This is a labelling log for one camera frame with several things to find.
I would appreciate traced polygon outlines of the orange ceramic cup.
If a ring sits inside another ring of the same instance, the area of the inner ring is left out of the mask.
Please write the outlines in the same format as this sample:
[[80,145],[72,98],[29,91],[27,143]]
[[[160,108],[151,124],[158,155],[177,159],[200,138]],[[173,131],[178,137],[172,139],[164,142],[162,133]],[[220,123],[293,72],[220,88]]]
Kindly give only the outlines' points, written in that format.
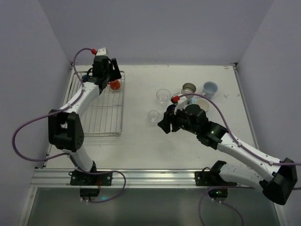
[[119,80],[111,81],[111,82],[109,82],[109,85],[110,85],[110,88],[111,88],[112,90],[118,90],[118,89],[120,89],[120,87],[121,87],[121,84],[120,84],[120,81],[119,81]]

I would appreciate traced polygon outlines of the dark blue mug front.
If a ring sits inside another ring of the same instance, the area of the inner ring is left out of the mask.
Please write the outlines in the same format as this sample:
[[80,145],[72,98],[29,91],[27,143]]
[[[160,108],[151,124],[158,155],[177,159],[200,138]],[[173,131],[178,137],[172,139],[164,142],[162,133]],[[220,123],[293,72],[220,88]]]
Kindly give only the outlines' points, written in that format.
[[176,105],[169,105],[166,109],[166,112],[173,112],[175,107],[176,107]]

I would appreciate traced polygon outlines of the clear glass cup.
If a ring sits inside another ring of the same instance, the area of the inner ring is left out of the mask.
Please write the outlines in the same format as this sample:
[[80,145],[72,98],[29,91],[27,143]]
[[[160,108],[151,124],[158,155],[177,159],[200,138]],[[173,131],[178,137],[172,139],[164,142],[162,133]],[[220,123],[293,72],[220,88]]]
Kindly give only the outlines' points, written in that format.
[[160,113],[156,110],[151,110],[148,112],[148,120],[149,122],[155,123],[159,120]]

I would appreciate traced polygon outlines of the light blue cup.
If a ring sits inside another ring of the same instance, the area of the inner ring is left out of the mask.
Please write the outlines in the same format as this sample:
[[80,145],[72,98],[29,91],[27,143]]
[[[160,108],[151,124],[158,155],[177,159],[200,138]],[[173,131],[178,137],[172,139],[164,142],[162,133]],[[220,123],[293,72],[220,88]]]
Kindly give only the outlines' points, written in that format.
[[188,101],[188,104],[191,105],[191,104],[195,104],[196,103],[196,99],[195,98],[191,98],[189,101]]

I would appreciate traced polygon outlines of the clear plastic cup front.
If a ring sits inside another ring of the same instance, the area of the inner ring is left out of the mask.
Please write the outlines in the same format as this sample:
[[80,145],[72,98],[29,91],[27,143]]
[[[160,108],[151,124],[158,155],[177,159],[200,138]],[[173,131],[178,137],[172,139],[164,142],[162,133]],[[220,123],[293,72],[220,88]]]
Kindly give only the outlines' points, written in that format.
[[169,103],[170,97],[171,93],[167,89],[159,89],[156,92],[156,98],[160,107],[166,106]]

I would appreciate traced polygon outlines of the grey ceramic mug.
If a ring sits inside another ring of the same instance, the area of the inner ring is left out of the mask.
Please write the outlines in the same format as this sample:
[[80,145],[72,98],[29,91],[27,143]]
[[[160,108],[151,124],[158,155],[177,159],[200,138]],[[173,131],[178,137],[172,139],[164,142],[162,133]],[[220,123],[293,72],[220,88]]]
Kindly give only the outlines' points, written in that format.
[[218,86],[216,83],[214,83],[212,81],[208,81],[203,84],[202,94],[206,98],[212,99],[217,91],[218,91]]

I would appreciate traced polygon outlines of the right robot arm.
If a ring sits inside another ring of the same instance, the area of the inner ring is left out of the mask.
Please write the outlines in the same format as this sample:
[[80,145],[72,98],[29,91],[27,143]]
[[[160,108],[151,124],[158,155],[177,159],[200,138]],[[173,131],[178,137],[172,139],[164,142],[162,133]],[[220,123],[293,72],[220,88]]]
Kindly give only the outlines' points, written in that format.
[[256,188],[276,204],[286,204],[298,181],[293,160],[281,160],[253,148],[232,135],[228,128],[210,121],[198,105],[188,105],[182,110],[170,105],[158,126],[167,134],[180,129],[190,132],[204,146],[230,155],[248,166],[238,173],[225,163],[218,171],[222,180]]

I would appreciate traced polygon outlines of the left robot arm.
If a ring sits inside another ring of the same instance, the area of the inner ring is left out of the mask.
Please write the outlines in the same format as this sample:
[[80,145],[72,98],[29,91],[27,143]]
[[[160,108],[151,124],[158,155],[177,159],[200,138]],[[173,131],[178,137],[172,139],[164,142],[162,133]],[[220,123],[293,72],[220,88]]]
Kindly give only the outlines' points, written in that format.
[[98,98],[107,85],[121,79],[117,60],[106,55],[94,57],[92,68],[79,81],[81,88],[58,111],[51,110],[48,117],[48,140],[50,144],[68,155],[77,169],[90,173],[94,161],[84,146],[84,130],[81,116]]

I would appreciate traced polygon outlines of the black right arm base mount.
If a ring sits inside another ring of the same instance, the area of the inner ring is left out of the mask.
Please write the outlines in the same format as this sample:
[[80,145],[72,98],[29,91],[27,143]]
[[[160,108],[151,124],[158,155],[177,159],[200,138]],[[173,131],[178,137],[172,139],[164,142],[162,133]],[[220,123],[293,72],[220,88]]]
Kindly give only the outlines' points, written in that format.
[[225,181],[220,176],[221,169],[225,164],[225,161],[217,161],[211,168],[205,167],[201,171],[195,171],[196,186],[236,186],[237,183]]

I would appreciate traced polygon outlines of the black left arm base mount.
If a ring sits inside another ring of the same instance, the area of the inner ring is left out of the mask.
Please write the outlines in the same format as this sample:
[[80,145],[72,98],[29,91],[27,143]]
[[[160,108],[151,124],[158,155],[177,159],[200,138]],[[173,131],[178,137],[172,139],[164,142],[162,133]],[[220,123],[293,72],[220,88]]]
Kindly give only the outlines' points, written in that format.
[[111,186],[112,172],[90,175],[77,170],[70,171],[68,175],[71,177],[71,186]]

